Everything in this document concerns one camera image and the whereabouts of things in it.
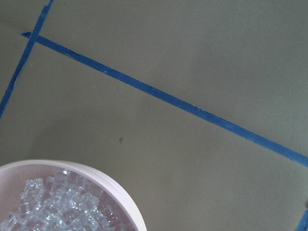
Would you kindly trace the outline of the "clear ice cubes pile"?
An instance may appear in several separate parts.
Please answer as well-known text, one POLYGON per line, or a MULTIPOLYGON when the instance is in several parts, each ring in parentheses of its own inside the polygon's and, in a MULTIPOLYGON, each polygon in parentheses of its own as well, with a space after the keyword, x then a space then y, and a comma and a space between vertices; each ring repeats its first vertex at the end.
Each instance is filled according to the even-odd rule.
POLYGON ((28 179, 2 231, 127 231, 123 213, 94 182, 67 169, 28 179))

